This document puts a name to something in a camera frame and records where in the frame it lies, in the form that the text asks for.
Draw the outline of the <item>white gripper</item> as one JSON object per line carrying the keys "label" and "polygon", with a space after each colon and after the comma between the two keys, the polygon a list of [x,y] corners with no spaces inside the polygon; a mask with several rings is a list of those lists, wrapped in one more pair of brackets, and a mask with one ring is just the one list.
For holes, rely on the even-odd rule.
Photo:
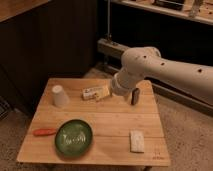
{"label": "white gripper", "polygon": [[[110,81],[110,90],[112,93],[118,96],[126,96],[135,88],[134,78],[128,74],[125,70],[120,70],[116,73]],[[103,87],[95,93],[95,99],[100,101],[104,98],[110,97],[110,92],[108,87]]]}

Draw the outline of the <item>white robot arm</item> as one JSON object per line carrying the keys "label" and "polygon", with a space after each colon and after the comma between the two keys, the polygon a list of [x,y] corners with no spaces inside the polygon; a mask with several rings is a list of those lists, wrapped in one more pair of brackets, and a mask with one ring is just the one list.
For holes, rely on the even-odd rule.
{"label": "white robot arm", "polygon": [[145,78],[154,78],[213,105],[213,67],[161,57],[155,47],[122,50],[121,69],[110,81],[112,93],[125,96]]}

